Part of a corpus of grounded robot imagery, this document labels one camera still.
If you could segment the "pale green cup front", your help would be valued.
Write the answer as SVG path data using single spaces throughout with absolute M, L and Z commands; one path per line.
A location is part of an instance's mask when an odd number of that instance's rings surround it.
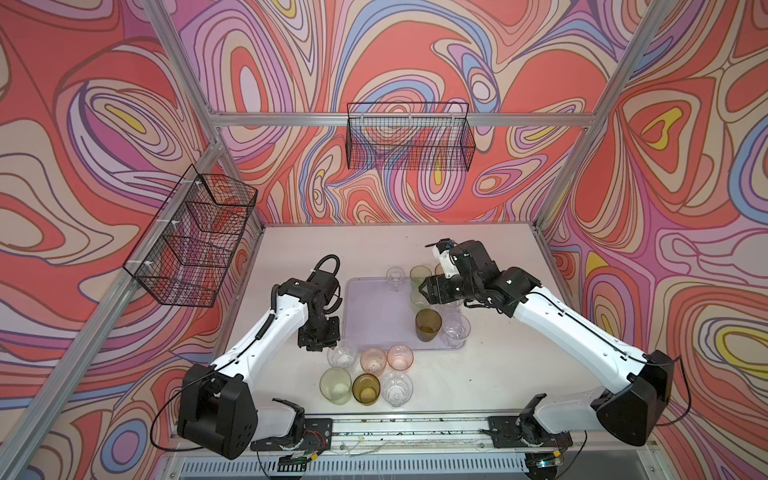
M 410 302 L 416 312 L 429 307 L 429 302 L 417 289 L 411 291 Z

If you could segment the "bright green cup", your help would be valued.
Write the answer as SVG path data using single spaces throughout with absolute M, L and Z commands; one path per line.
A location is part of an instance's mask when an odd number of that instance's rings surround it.
M 432 269 L 426 265 L 416 265 L 412 267 L 409 272 L 412 286 L 418 288 L 432 274 Z

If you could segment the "amber cup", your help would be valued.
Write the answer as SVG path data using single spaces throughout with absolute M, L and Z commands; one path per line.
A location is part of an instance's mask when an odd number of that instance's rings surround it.
M 363 373 L 352 383 L 354 399 L 365 406 L 374 404 L 380 396 L 381 384 L 376 375 Z
M 442 329 L 442 316 L 436 310 L 422 309 L 415 316 L 415 329 L 421 342 L 430 342 Z

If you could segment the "clear faceted cup back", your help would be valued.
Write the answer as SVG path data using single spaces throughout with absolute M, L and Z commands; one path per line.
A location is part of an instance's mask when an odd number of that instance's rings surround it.
M 455 314 L 443 321 L 441 339 L 449 349 L 462 348 L 471 334 L 471 323 L 463 314 Z

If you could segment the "small clear cup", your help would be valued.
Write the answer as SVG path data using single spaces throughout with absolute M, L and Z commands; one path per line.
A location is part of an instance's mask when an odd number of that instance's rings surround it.
M 386 280 L 391 291 L 399 292 L 405 285 L 406 275 L 401 267 L 391 267 L 386 271 Z

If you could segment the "pale green large cup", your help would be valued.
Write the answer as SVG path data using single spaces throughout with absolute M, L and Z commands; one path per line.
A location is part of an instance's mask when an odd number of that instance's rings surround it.
M 327 369 L 320 378 L 319 390 L 332 404 L 346 404 L 352 397 L 352 379 L 349 372 L 339 367 Z

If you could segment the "peach cup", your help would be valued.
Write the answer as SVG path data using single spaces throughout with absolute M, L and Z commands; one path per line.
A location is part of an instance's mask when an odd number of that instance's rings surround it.
M 381 376 L 388 365 L 387 354 L 380 348 L 369 348 L 360 356 L 360 366 L 364 373 Z

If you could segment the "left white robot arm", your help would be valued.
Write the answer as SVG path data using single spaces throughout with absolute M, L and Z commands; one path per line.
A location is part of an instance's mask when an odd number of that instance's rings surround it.
M 268 362 L 292 336 L 309 352 L 337 345 L 339 290 L 335 274 L 318 268 L 306 280 L 291 278 L 273 286 L 269 309 L 235 346 L 212 364 L 194 364 L 186 372 L 178 436 L 230 460 L 258 440 L 299 443 L 304 409 L 278 398 L 258 407 L 253 392 Z

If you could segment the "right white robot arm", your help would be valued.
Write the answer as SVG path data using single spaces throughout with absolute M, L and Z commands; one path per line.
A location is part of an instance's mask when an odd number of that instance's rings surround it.
M 434 275 L 418 290 L 431 304 L 462 300 L 515 318 L 549 338 L 587 368 L 599 386 L 555 397 L 536 395 L 518 416 L 521 440 L 539 445 L 574 430 L 605 431 L 642 446 L 667 408 L 675 362 L 660 350 L 645 353 L 601 330 L 557 299 L 528 272 L 511 267 L 496 277 Z

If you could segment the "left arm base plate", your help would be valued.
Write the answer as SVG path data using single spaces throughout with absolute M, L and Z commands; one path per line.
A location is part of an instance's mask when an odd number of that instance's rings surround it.
M 284 437 L 271 437 L 253 441 L 253 452 L 303 452 L 322 453 L 332 446 L 333 420 L 330 417 L 313 417 L 304 420 L 302 428 L 296 428 Z

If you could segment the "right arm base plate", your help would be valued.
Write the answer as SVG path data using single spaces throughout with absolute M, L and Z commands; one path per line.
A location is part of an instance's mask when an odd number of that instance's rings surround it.
M 488 435 L 497 449 L 503 448 L 554 448 L 567 450 L 573 445 L 568 432 L 547 432 L 533 417 L 490 416 L 488 427 L 482 432 Z

